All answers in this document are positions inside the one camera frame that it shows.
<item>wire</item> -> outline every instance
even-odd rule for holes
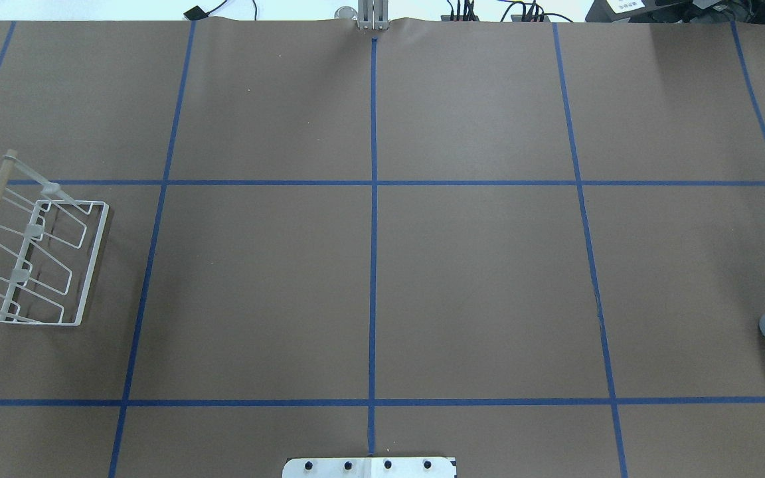
[[[526,15],[521,16],[521,21],[539,22],[544,21],[543,13],[545,9],[541,8],[539,3],[531,3],[531,8],[527,10]]]
[[[524,2],[508,2],[509,6],[507,7],[506,11],[503,12],[503,16],[501,16],[501,21],[504,21],[504,19],[507,18],[507,13],[509,13],[509,10],[511,10],[516,5],[521,5],[521,16],[525,15],[525,12],[527,11],[527,3]]]
[[[450,6],[450,21],[477,21],[477,15],[474,13],[475,0],[456,0],[456,11],[453,8],[453,3],[450,0],[446,0]]]
[[[559,17],[559,18],[567,19],[567,21],[570,21],[571,23],[574,23],[573,19],[568,18],[565,15],[559,15],[559,13],[543,13],[543,16]]]
[[[222,1],[218,6],[214,7],[213,9],[206,12],[206,15],[212,15],[212,12],[216,9],[219,9],[220,7],[224,6],[224,4],[228,2],[228,0]]]
[[[754,5],[752,4],[752,0],[746,0],[746,5],[749,8],[749,13],[746,14],[746,19],[744,21],[746,21],[746,23],[752,23],[752,20],[755,17]]]

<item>black cable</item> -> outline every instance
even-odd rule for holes
[[[726,15],[725,12],[731,13],[731,19],[729,19],[729,21],[737,21],[737,15],[736,13],[734,13],[734,10],[728,7],[725,10],[722,10],[719,12],[719,13],[722,13],[722,16],[725,17],[725,19],[728,19],[728,15]]]
[[[526,19],[526,21],[533,21],[533,18],[534,18],[533,13],[535,11],[537,11],[537,6],[538,6],[537,3],[535,3],[535,2],[532,3],[531,4],[531,8],[529,8],[529,10],[527,10],[527,16],[521,17],[521,21],[525,21],[525,19]]]
[[[752,4],[752,0],[743,0],[744,6],[746,6],[746,19],[743,21],[748,23],[752,21],[752,18],[754,18],[754,13],[752,13],[752,10],[754,9],[754,5]]]
[[[523,16],[525,14],[525,10],[527,9],[527,3],[510,2],[507,9],[503,12],[503,16],[501,16],[501,21],[504,21],[505,19],[507,19],[507,13],[509,13],[509,10],[513,9],[513,7],[516,5],[521,5],[521,15]]]
[[[217,9],[219,9],[220,7],[224,6],[224,4],[225,4],[226,2],[228,2],[228,0],[224,0],[224,1],[222,1],[222,2],[221,2],[219,5],[218,5],[218,6],[216,6],[216,7],[214,7],[213,9],[211,9],[211,10],[207,11],[207,12],[206,12],[206,15],[212,15],[212,12],[213,12],[214,10],[217,10]]]
[[[571,23],[574,23],[573,19],[568,18],[565,15],[559,15],[559,13],[543,13],[543,16],[547,16],[547,17],[549,17],[549,16],[551,16],[551,17],[559,17],[559,18],[562,18],[562,19],[567,19],[567,21],[570,21]]]

